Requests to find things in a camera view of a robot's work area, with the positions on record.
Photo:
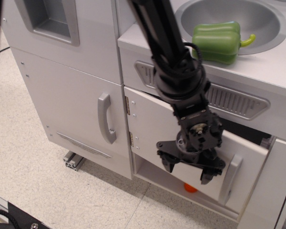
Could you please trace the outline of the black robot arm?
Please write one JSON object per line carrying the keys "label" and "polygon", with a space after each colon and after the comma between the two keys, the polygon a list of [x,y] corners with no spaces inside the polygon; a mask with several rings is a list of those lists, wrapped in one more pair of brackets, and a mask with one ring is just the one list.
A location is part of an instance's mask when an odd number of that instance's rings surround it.
{"label": "black robot arm", "polygon": [[215,148],[222,144],[223,125],[209,109],[206,92],[210,81],[202,57],[193,58],[183,42],[168,0],[131,0],[129,6],[149,44],[155,67],[154,84],[162,100],[169,103],[181,128],[174,141],[157,143],[157,153],[168,172],[185,163],[202,170],[203,185],[222,173],[225,162]]}

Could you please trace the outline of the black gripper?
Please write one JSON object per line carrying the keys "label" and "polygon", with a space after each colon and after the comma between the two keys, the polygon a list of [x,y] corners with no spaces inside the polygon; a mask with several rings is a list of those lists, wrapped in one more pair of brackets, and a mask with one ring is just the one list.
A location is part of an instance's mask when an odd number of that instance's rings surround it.
{"label": "black gripper", "polygon": [[167,172],[172,173],[174,165],[184,163],[202,169],[201,184],[208,184],[214,176],[220,175],[225,162],[220,159],[214,149],[197,151],[186,148],[186,141],[179,133],[174,141],[160,141],[156,144],[157,154]]}

